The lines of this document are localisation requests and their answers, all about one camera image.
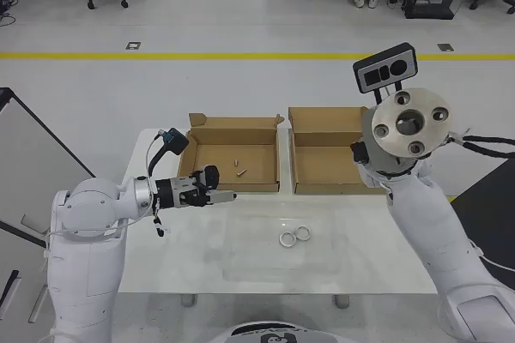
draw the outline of white panel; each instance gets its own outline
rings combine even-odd
[[[41,305],[36,323],[28,322],[45,284],[45,272],[40,272],[43,253],[38,245],[0,229],[0,297],[13,269],[19,270],[22,277],[7,313],[0,321],[0,343],[36,342],[52,327],[55,315],[49,297]]]
[[[3,292],[5,292],[5,297],[3,298],[2,303],[0,304],[0,321],[3,321],[8,314],[9,306],[13,303],[15,299],[15,295],[17,294],[17,289],[19,289],[19,285],[21,284],[22,278],[17,277],[13,279],[11,284],[8,287],[8,283],[4,287]]]
[[[38,236],[50,226],[52,200],[90,178],[15,100],[0,113],[0,220]]]
[[[31,312],[31,316],[28,318],[28,322],[34,324],[38,321],[39,314],[42,311],[42,307],[44,306],[44,302],[47,299],[48,294],[48,285],[43,285],[38,298],[36,299],[36,303],[34,303],[33,311]]]

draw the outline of floor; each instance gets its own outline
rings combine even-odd
[[[381,3],[346,0],[20,0],[17,22],[0,27],[0,51],[374,52],[403,41],[420,53],[515,53],[515,15],[500,0],[476,11],[464,2],[453,21],[405,20]],[[515,138],[515,61],[420,61],[405,87],[449,100],[458,130]],[[289,106],[373,105],[359,94],[352,60],[0,59],[11,87],[98,176],[120,182],[142,129],[188,128],[187,113],[288,116]],[[445,147],[433,156],[437,181],[457,195],[500,161]],[[115,342],[206,342],[234,324],[295,322],[362,342],[452,342],[436,322],[436,297],[355,296],[348,310],[323,296],[201,296],[182,308],[173,295],[118,297]]]

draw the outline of table leg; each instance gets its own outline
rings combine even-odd
[[[197,294],[181,294],[181,306],[183,307],[193,307],[197,304],[197,300]]]
[[[340,310],[345,310],[349,307],[349,295],[337,294],[332,296],[332,300],[336,307]]]

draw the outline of white table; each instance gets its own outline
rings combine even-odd
[[[124,180],[144,175],[145,151],[157,129],[145,129],[131,156]],[[356,294],[436,293],[433,282],[389,215],[385,196],[297,196],[292,193],[288,130],[279,129],[281,190],[239,194],[243,200],[321,202],[346,219],[340,270],[328,278],[305,280],[228,280],[222,265],[226,228],[221,217],[229,204],[162,210],[172,232],[159,238],[151,218],[130,226],[120,292]],[[156,143],[151,156],[158,150]],[[167,153],[154,169],[158,178],[175,177],[179,157]]]

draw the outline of chair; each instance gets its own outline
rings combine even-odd
[[[128,8],[128,2],[126,0],[122,0],[120,2],[120,4],[122,5],[122,7],[124,7],[125,9]],[[95,9],[95,5],[94,5],[94,0],[88,0],[88,8],[89,9]]]
[[[515,0],[504,0],[504,3],[507,3],[511,7],[507,10],[508,15],[512,15],[515,13]],[[470,9],[477,9],[479,7],[479,0],[473,0],[473,3],[470,5]]]

